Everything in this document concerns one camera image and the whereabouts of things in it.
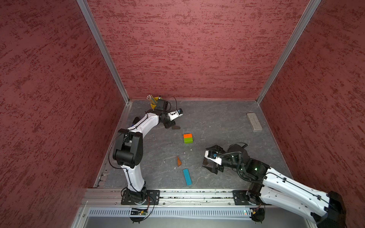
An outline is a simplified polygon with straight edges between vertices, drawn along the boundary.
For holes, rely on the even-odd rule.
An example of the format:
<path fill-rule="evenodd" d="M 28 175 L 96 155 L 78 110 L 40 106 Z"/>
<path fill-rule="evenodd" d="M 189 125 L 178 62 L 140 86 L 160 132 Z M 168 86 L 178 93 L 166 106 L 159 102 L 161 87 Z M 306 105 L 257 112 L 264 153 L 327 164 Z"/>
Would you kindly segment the green rectangular block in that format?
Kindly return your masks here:
<path fill-rule="evenodd" d="M 183 140 L 184 140 L 184 143 L 185 144 L 193 143 L 193 138 L 192 137 L 190 137 L 190 138 L 184 138 Z"/>

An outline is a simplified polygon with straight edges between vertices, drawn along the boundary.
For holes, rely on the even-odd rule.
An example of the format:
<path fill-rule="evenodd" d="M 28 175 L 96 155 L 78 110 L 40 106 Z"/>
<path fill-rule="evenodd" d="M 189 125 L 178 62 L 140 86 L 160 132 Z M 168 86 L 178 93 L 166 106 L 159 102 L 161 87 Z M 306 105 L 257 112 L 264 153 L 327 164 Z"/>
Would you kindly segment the dark brown triangle block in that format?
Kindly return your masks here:
<path fill-rule="evenodd" d="M 180 129 L 181 129 L 181 127 L 180 127 L 180 126 L 176 126 L 176 125 L 175 125 L 175 126 L 172 126 L 172 129 L 173 129 L 173 130 L 180 130 Z"/>

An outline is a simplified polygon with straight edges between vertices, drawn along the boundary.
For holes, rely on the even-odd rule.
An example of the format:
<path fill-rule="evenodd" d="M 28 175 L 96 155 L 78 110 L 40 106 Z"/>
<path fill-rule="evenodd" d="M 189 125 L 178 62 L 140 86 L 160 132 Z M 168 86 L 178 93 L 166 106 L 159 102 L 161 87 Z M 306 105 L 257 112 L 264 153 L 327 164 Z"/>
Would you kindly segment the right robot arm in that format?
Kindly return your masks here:
<path fill-rule="evenodd" d="M 261 222 L 266 205 L 280 207 L 302 216 L 318 228 L 345 228 L 346 207 L 342 196 L 323 192 L 297 182 L 268 164 L 251 158 L 246 143 L 235 143 L 225 151 L 214 145 L 205 150 L 203 167 L 211 173 L 233 169 L 238 177 L 250 183 L 243 200 L 255 206 L 252 220 Z"/>

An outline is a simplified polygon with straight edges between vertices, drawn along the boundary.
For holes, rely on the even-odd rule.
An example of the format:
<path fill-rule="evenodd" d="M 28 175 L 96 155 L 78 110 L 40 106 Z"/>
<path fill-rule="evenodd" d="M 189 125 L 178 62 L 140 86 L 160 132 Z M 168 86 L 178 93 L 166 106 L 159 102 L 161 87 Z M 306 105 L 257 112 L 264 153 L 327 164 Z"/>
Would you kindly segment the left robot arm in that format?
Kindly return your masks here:
<path fill-rule="evenodd" d="M 159 97 L 141 119 L 137 117 L 131 127 L 118 131 L 111 147 L 112 158 L 118 164 L 117 169 L 123 170 L 126 176 L 127 187 L 122 196 L 126 196 L 132 203 L 142 205 L 148 200 L 140 168 L 144 154 L 144 137 L 159 124 L 163 124 L 166 129 L 175 126 L 175 120 L 182 115 L 182 109 L 172 110 L 171 103 Z"/>

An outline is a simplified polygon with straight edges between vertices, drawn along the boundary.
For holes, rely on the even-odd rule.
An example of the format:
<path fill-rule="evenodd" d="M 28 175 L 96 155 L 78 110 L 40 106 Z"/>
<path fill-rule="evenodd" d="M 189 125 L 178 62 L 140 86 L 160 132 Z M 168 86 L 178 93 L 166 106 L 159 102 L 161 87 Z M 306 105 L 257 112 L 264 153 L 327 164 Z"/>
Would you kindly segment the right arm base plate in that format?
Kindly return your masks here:
<path fill-rule="evenodd" d="M 256 205 L 256 201 L 250 198 L 247 191 L 233 190 L 232 194 L 236 206 Z"/>

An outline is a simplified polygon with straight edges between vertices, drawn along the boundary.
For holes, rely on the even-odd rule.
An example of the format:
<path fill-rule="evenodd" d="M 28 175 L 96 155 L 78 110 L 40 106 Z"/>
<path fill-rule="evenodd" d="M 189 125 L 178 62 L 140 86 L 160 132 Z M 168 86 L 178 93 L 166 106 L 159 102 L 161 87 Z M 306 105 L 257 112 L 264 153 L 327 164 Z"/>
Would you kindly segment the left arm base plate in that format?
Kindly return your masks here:
<path fill-rule="evenodd" d="M 129 189 L 121 192 L 121 205 L 158 205 L 160 198 L 159 190 L 142 190 L 134 192 Z"/>

